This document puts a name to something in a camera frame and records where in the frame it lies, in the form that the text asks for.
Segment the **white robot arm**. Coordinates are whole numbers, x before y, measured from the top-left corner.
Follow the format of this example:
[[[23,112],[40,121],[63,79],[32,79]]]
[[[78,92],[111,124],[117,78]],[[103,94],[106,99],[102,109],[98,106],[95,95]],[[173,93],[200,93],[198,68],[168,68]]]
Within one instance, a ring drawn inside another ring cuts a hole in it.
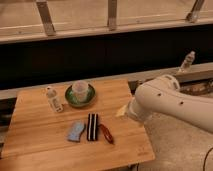
[[[213,99],[180,92],[172,75],[162,75],[136,88],[134,97],[116,113],[145,122],[153,113],[162,113],[213,133]]]

